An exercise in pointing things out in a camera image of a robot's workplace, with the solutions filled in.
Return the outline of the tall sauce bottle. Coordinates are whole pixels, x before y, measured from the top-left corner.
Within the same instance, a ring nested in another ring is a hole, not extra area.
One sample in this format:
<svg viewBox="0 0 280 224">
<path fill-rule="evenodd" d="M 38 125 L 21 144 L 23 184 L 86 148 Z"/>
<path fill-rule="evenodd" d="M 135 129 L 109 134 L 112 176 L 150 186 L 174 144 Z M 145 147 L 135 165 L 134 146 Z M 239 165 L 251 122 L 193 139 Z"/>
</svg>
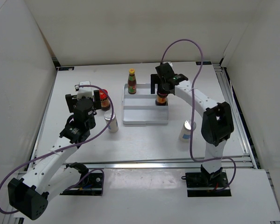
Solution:
<svg viewBox="0 0 280 224">
<path fill-rule="evenodd" d="M 127 89 L 129 94 L 136 93 L 136 76 L 135 76 L 135 69 L 129 70 L 128 82 L 127 82 Z"/>
</svg>

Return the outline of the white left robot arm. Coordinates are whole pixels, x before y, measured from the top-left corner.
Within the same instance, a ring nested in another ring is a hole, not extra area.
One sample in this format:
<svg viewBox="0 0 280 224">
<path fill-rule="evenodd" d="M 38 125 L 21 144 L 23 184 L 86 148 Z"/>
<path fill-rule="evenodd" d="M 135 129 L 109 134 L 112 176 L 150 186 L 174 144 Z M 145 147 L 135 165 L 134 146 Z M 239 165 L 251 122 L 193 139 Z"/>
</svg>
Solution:
<svg viewBox="0 0 280 224">
<path fill-rule="evenodd" d="M 67 165 L 65 161 L 79 149 L 79 143 L 90 136 L 96 125 L 94 116 L 101 108 L 99 91 L 67 94 L 66 101 L 71 115 L 64 129 L 52 147 L 52 155 L 40 161 L 21 179 L 13 178 L 7 185 L 9 203 L 19 212 L 38 219 L 55 196 L 67 191 L 69 187 L 83 188 L 89 185 L 88 168 L 78 162 Z"/>
</svg>

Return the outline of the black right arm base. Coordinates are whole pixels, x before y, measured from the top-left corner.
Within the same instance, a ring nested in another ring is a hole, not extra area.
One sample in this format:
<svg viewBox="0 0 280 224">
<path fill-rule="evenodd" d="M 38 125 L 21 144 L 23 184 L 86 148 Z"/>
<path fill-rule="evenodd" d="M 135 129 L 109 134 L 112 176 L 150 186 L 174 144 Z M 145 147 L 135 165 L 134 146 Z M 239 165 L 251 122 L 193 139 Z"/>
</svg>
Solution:
<svg viewBox="0 0 280 224">
<path fill-rule="evenodd" d="M 211 182 L 207 182 L 200 172 L 185 173 L 181 179 L 186 182 L 188 197 L 231 196 L 230 188 L 226 187 L 228 184 L 228 178 L 225 172 Z"/>
</svg>

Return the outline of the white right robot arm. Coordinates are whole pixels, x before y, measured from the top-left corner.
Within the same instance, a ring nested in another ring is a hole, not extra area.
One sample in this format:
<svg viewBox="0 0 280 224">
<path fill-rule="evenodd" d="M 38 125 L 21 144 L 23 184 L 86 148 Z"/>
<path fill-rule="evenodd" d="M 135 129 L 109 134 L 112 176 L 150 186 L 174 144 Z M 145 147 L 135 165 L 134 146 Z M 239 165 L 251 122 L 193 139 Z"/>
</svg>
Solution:
<svg viewBox="0 0 280 224">
<path fill-rule="evenodd" d="M 201 134 L 206 141 L 206 149 L 200 181 L 204 186 L 212 186 L 222 173 L 224 147 L 234 131 L 230 105 L 207 97 L 183 74 L 175 74 L 168 79 L 152 74 L 150 79 L 152 94 L 157 85 L 161 93 L 174 94 L 183 99 L 192 106 L 193 114 L 197 112 L 202 117 Z"/>
</svg>

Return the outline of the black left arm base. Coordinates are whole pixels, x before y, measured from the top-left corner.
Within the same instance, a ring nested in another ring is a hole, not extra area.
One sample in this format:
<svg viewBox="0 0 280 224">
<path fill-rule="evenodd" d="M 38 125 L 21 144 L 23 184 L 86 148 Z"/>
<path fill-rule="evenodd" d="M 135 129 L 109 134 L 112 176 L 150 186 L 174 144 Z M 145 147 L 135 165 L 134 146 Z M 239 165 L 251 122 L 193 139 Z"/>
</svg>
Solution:
<svg viewBox="0 0 280 224">
<path fill-rule="evenodd" d="M 62 196 L 102 196 L 105 173 L 102 169 L 93 169 L 77 187 L 61 193 Z"/>
</svg>

